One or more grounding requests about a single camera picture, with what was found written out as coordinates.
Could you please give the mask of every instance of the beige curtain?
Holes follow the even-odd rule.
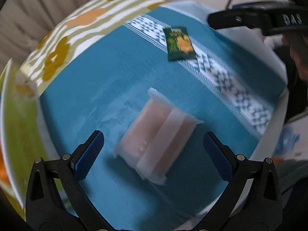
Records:
[[[90,0],[7,0],[0,11],[0,72],[20,64],[58,23]]]

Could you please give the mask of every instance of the pink sponge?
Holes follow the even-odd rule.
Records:
[[[202,121],[176,108],[155,89],[150,100],[115,147],[129,166],[149,181],[163,185],[166,173]]]

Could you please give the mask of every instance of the packet label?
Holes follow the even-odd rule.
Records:
[[[163,28],[163,31],[166,36],[168,61],[196,58],[186,27]]]

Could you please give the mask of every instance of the person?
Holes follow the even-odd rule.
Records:
[[[303,36],[303,38],[305,39],[308,47],[308,37]],[[282,37],[281,41],[284,45],[289,45],[289,42],[285,36]],[[290,48],[290,56],[295,62],[299,78],[302,81],[308,81],[308,63],[304,63],[299,57],[298,53],[292,47]]]

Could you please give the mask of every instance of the small green package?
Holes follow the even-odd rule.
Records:
[[[196,58],[186,27],[163,28],[163,31],[166,36],[168,61]]]

